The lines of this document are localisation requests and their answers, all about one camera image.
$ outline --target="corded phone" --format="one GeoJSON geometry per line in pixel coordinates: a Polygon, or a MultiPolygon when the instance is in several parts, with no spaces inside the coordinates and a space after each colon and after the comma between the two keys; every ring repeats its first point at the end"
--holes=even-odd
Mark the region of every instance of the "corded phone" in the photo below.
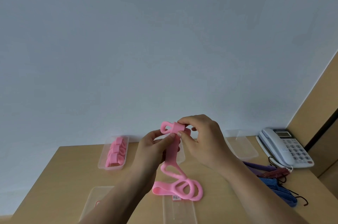
{"type": "Polygon", "coordinates": [[[278,162],[275,162],[273,158],[271,161],[279,167],[292,170],[314,166],[309,154],[287,129],[265,128],[259,132],[256,139],[268,157],[271,155],[265,147],[272,153],[278,162]]]}

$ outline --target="person's right hand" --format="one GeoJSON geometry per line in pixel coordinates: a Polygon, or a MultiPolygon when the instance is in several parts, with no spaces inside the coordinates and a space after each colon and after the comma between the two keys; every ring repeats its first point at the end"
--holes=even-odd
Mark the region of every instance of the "person's right hand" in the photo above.
{"type": "Polygon", "coordinates": [[[178,123],[192,125],[192,130],[198,131],[197,141],[183,131],[177,134],[187,145],[192,156],[205,166],[219,172],[228,164],[238,161],[227,146],[218,123],[205,114],[183,117],[178,123]]]}

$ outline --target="table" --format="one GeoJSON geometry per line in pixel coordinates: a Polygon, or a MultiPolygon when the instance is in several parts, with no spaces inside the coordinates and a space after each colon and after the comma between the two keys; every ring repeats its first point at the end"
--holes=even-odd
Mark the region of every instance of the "table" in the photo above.
{"type": "MultiPolygon", "coordinates": [[[[259,153],[250,162],[268,164],[254,136],[248,137],[259,153]]],[[[77,223],[93,187],[112,186],[128,172],[138,143],[130,143],[125,167],[116,172],[97,167],[103,145],[60,147],[37,179],[11,223],[77,223]]],[[[198,163],[184,148],[186,160],[181,168],[198,180],[204,197],[194,202],[197,221],[204,223],[250,223],[229,184],[217,173],[198,163]]],[[[156,180],[166,180],[159,169],[156,180]]],[[[304,207],[299,198],[295,210],[309,223],[336,223],[338,200],[308,169],[298,169],[287,177],[285,187],[309,201],[304,207]]],[[[129,223],[163,223],[162,197],[148,193],[132,214],[129,223]]]]}

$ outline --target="label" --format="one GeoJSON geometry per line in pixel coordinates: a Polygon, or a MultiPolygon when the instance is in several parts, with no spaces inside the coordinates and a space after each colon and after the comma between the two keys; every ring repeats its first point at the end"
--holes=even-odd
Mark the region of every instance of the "label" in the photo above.
{"type": "Polygon", "coordinates": [[[172,196],[172,200],[173,200],[173,201],[181,201],[182,198],[180,198],[178,195],[173,195],[173,196],[172,196]]]}

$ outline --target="person's left hand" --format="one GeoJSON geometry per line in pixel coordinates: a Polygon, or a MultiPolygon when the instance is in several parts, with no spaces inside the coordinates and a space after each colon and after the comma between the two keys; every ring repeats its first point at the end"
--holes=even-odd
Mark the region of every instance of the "person's left hand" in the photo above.
{"type": "Polygon", "coordinates": [[[136,174],[143,184],[144,194],[154,185],[156,170],[165,160],[165,149],[172,144],[175,134],[170,134],[164,139],[155,138],[163,135],[160,130],[151,131],[139,142],[131,171],[136,174]]]}

